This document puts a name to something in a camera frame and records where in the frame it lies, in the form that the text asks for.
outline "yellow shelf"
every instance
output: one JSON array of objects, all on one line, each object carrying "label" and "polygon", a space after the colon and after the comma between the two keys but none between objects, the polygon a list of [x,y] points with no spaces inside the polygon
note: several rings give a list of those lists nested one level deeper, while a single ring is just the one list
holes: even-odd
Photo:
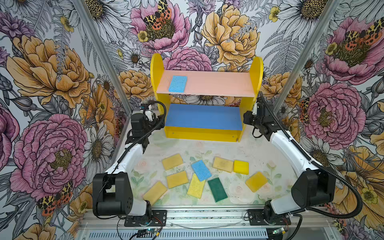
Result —
[{"label": "yellow shelf", "polygon": [[[207,129],[201,128],[201,124],[196,124],[196,126],[199,126],[199,128],[177,127],[174,124],[175,115],[170,113],[170,115],[172,115],[172,126],[167,126],[166,116],[166,126],[164,128],[167,137],[225,142],[240,141],[245,129],[245,124],[242,123],[243,115],[246,111],[252,110],[261,87],[263,77],[263,60],[261,57],[254,58],[249,73],[228,73],[164,70],[161,55],[158,53],[154,54],[151,61],[151,81],[155,92],[155,97],[157,100],[163,102],[167,110],[170,111],[172,110],[170,109],[169,94],[172,93],[168,91],[168,88],[172,80],[172,76],[187,76],[187,84],[185,86],[184,92],[177,94],[242,97],[239,107],[239,119],[241,120],[242,130],[239,130],[241,129],[240,127],[237,128],[238,130]],[[161,114],[164,113],[161,106],[159,106],[159,110]]]}]

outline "yellow sponge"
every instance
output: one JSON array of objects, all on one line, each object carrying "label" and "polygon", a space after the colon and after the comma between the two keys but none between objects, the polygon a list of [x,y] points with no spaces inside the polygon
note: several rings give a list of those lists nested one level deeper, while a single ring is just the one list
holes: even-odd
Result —
[{"label": "yellow sponge", "polygon": [[268,182],[267,178],[261,172],[257,172],[245,181],[245,184],[251,189],[252,192],[256,192],[264,184]]},{"label": "yellow sponge", "polygon": [[232,172],[233,171],[233,161],[226,160],[226,159],[220,158],[220,157],[215,157],[213,167],[220,169],[220,170],[227,171],[227,172]]},{"label": "yellow sponge", "polygon": [[148,190],[148,192],[143,195],[143,199],[148,200],[153,206],[166,191],[167,188],[160,181],[158,181],[155,183],[155,185],[153,185],[151,189]]},{"label": "yellow sponge", "polygon": [[182,172],[178,172],[178,173],[167,176],[167,183],[168,183],[169,189],[189,183],[187,172],[182,171]]},{"label": "yellow sponge", "polygon": [[233,163],[233,171],[241,174],[249,174],[249,163],[244,161],[235,160]]},{"label": "yellow sponge", "polygon": [[204,188],[205,180],[200,182],[199,178],[197,175],[194,173],[192,176],[191,183],[189,184],[188,188],[188,195],[201,198],[201,194],[203,193],[203,188]]},{"label": "yellow sponge", "polygon": [[162,162],[165,170],[169,170],[183,164],[183,159],[181,158],[180,154],[175,154],[173,156],[164,158]]}]

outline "sponge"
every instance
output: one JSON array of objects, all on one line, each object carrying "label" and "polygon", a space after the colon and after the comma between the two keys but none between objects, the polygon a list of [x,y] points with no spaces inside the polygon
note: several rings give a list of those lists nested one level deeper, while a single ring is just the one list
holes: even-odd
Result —
[{"label": "sponge", "polygon": [[220,157],[215,157],[213,167],[220,169],[220,170],[227,171],[227,172],[232,172],[233,171],[233,161],[226,160],[226,159],[220,158]]},{"label": "sponge", "polygon": [[183,159],[181,158],[180,154],[175,154],[173,156],[164,158],[162,162],[165,170],[169,170],[183,164]]},{"label": "sponge", "polygon": [[235,160],[233,163],[233,171],[241,174],[249,174],[249,163],[244,161]]},{"label": "sponge", "polygon": [[167,184],[169,189],[186,183],[189,183],[186,171],[167,176]]},{"label": "sponge", "polygon": [[170,91],[171,93],[183,93],[186,83],[186,76],[173,76],[168,91]]},{"label": "sponge", "polygon": [[204,184],[205,180],[200,182],[197,175],[194,173],[187,194],[200,199],[203,194]]},{"label": "sponge", "polygon": [[268,182],[267,178],[261,172],[257,172],[245,181],[245,184],[251,189],[252,192],[256,192],[264,184]]},{"label": "sponge", "polygon": [[167,188],[160,181],[158,181],[155,183],[155,185],[153,185],[151,189],[148,190],[148,192],[143,195],[143,199],[148,200],[153,206],[166,191]]},{"label": "sponge", "polygon": [[200,181],[204,181],[212,176],[211,172],[205,166],[203,160],[192,163],[191,166]]},{"label": "sponge", "polygon": [[215,202],[221,201],[228,198],[220,179],[214,178],[208,181],[209,188],[211,189],[212,195],[214,196]]}]

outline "pink shelf board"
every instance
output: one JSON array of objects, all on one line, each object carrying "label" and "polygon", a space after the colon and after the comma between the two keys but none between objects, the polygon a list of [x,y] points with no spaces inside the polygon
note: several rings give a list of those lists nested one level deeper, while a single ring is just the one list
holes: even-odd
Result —
[{"label": "pink shelf board", "polygon": [[[173,76],[187,76],[183,93],[168,91]],[[249,73],[165,70],[157,93],[254,97]]]}]

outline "butterfly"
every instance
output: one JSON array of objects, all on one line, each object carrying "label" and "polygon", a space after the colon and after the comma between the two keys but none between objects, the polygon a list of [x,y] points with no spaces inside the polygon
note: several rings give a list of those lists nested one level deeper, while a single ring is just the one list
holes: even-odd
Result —
[{"label": "butterfly", "polygon": [[147,26],[151,26],[153,30],[160,30],[162,25],[166,23],[172,16],[172,10],[168,7],[167,0],[159,0],[155,15],[149,15],[143,18]]},{"label": "butterfly", "polygon": [[348,31],[345,33],[345,49],[354,50],[357,46],[371,46],[382,37],[381,30],[384,28],[384,17],[374,22],[368,29],[361,33],[358,31]]},{"label": "butterfly", "polygon": [[43,211],[41,215],[44,217],[51,216],[57,208],[68,204],[73,196],[73,182],[68,182],[63,189],[56,195],[50,195],[40,198],[37,206]]},{"label": "butterfly", "polygon": [[299,104],[299,107],[301,108],[301,113],[300,113],[300,117],[299,118],[300,118],[300,121],[302,123],[309,123],[310,122],[310,118],[309,118],[308,112],[307,112],[309,104],[310,104],[310,98],[304,99]]}]

